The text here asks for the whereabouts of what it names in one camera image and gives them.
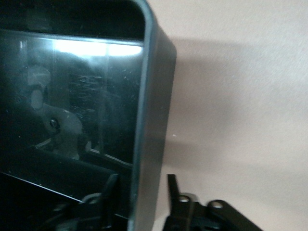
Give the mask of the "black plastic tray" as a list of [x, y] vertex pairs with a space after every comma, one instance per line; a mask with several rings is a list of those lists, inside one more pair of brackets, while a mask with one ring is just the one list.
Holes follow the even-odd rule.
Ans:
[[55, 231], [108, 178], [152, 231], [177, 51], [147, 0], [0, 0], [0, 231]]

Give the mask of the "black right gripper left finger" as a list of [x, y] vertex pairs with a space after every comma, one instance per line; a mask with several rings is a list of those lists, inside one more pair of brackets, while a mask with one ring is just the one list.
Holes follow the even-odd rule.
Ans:
[[69, 219], [55, 226], [55, 231], [110, 231], [119, 204], [120, 180], [111, 175], [99, 193], [85, 196], [71, 208]]

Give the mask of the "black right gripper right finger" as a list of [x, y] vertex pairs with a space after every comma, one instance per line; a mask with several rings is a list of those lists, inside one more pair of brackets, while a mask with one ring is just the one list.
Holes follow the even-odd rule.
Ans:
[[167, 175], [170, 214], [163, 231], [263, 231], [226, 201], [202, 205], [194, 194], [181, 193], [174, 174]]

